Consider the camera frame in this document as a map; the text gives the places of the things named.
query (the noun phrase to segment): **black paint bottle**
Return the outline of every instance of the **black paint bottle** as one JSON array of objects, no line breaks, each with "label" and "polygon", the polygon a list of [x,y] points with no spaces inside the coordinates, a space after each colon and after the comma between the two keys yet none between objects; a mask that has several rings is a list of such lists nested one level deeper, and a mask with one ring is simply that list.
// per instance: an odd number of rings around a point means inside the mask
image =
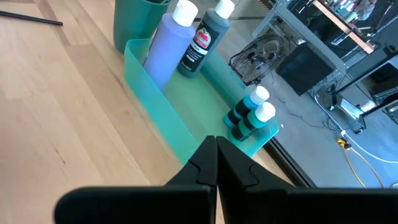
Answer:
[{"label": "black paint bottle", "polygon": [[234,8],[231,0],[220,0],[215,9],[206,11],[191,45],[177,67],[183,76],[193,78],[198,75],[208,56],[217,48],[229,29],[228,18]]}]

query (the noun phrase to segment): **teal cup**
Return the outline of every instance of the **teal cup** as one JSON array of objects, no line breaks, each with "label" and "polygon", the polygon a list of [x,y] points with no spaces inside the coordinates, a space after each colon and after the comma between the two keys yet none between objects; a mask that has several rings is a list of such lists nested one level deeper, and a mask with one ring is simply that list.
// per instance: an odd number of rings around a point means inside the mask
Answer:
[{"label": "teal cup", "polygon": [[117,50],[124,53],[128,40],[152,38],[169,4],[163,0],[116,0],[113,42]]}]

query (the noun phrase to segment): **paint bottle cap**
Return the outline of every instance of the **paint bottle cap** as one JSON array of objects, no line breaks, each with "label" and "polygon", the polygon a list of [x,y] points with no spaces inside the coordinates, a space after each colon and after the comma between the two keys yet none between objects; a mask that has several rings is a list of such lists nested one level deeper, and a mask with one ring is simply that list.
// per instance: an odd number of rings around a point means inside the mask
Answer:
[{"label": "paint bottle cap", "polygon": [[250,100],[257,105],[261,105],[264,101],[268,100],[269,92],[262,86],[257,86],[250,95]]},{"label": "paint bottle cap", "polygon": [[275,116],[276,109],[272,104],[264,102],[259,108],[254,111],[254,114],[260,121],[267,122]]},{"label": "paint bottle cap", "polygon": [[173,19],[184,27],[190,27],[198,14],[198,8],[188,0],[179,0],[173,12]]},{"label": "paint bottle cap", "polygon": [[235,4],[231,0],[220,0],[215,11],[223,19],[228,19],[235,9]]}]

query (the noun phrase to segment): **yellow cable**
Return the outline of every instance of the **yellow cable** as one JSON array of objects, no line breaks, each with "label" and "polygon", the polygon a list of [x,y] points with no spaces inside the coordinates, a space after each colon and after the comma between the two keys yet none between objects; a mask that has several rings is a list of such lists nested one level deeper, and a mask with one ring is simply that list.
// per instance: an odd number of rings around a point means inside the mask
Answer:
[{"label": "yellow cable", "polygon": [[347,160],[347,163],[349,165],[349,168],[351,169],[351,171],[353,172],[353,174],[355,175],[355,178],[358,180],[358,182],[362,185],[363,188],[366,188],[365,184],[362,182],[362,180],[359,178],[359,176],[356,174],[355,169],[353,167],[353,165],[351,164],[351,160],[349,159],[346,149],[343,149],[344,152],[344,156]]},{"label": "yellow cable", "polygon": [[337,139],[337,143],[341,146],[341,148],[342,148],[342,150],[344,152],[344,156],[345,156],[345,158],[347,160],[349,168],[353,172],[356,180],[362,185],[363,188],[366,189],[366,186],[363,183],[363,181],[361,180],[361,178],[359,178],[358,174],[356,173],[356,171],[355,171],[355,169],[354,169],[354,167],[353,167],[353,165],[351,163],[351,159],[349,159],[349,157],[348,157],[347,151],[349,151],[349,150],[352,150],[355,154],[357,154],[366,163],[366,165],[368,165],[368,167],[372,170],[373,174],[376,176],[377,180],[379,181],[379,183],[381,185],[381,188],[384,188],[383,182],[381,181],[381,178],[380,178],[379,174],[374,170],[373,166],[358,151],[356,151],[352,147],[346,149],[345,146],[346,146],[347,142],[345,140]]},{"label": "yellow cable", "polygon": [[373,174],[376,176],[377,180],[379,181],[381,188],[384,188],[383,182],[381,181],[379,174],[377,174],[377,172],[374,170],[373,166],[355,149],[351,148],[351,150],[355,152],[369,166],[369,168],[372,170]]}]

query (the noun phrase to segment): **wooden table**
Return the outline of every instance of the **wooden table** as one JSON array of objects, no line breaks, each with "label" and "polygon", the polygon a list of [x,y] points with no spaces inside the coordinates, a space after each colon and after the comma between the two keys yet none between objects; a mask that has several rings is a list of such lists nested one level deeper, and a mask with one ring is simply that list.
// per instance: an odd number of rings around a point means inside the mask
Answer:
[{"label": "wooden table", "polygon": [[[162,185],[181,168],[124,86],[113,8],[114,0],[0,2],[64,23],[0,18],[0,223],[51,223],[69,190]],[[287,179],[265,151],[255,160]]]}]

